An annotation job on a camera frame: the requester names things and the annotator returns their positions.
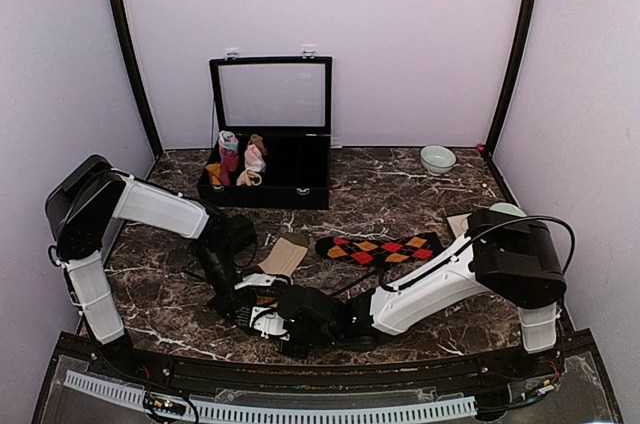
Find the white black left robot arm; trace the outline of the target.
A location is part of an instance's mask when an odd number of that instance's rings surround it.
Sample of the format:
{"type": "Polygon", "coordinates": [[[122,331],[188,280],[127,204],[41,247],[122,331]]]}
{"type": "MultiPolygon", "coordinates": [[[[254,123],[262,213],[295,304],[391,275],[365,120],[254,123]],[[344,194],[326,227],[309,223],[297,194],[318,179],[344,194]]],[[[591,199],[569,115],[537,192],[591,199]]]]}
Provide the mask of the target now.
{"type": "Polygon", "coordinates": [[[103,238],[111,222],[139,223],[193,241],[215,292],[212,306],[225,320],[237,323],[255,301],[238,289],[234,265],[236,255],[256,241],[248,218],[126,174],[101,155],[89,156],[50,193],[45,213],[54,238],[50,261],[62,268],[75,306],[106,345],[103,365],[120,380],[134,379],[141,359],[119,342],[127,332],[103,262],[103,238]]]}

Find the black argyle orange red sock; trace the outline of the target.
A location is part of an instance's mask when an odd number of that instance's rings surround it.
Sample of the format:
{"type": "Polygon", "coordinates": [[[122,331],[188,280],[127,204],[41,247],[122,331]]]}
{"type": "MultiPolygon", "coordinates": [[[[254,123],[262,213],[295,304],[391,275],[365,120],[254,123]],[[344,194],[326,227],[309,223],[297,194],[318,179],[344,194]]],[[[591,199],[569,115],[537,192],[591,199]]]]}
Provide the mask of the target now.
{"type": "Polygon", "coordinates": [[[425,232],[395,240],[324,237],[315,243],[323,259],[360,267],[386,269],[411,262],[426,262],[444,251],[435,232],[425,232]]]}

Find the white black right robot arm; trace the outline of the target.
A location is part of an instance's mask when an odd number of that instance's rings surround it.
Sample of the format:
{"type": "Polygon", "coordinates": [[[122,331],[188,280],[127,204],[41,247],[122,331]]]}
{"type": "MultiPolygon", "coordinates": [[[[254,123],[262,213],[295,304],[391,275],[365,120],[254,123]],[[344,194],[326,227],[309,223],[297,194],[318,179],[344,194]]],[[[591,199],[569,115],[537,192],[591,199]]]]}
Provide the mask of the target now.
{"type": "Polygon", "coordinates": [[[433,260],[347,301],[293,285],[278,300],[280,353],[305,359],[313,347],[368,352],[440,310],[491,291],[515,305],[522,347],[510,357],[521,378],[534,376],[557,340],[558,304],[567,290],[549,226],[551,216],[473,212],[467,231],[433,260]]]}

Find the striped beige maroon sock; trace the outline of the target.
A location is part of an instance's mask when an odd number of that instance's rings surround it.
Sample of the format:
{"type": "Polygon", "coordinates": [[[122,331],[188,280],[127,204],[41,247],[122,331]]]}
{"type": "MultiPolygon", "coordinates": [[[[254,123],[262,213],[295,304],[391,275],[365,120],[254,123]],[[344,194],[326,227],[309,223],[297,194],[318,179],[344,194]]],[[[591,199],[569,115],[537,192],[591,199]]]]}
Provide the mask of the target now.
{"type": "Polygon", "coordinates": [[[309,247],[308,239],[300,233],[286,233],[273,246],[268,257],[259,264],[242,272],[243,276],[268,274],[275,277],[269,287],[255,290],[257,305],[273,305],[282,292],[292,284],[292,274],[305,258],[309,247]]]}

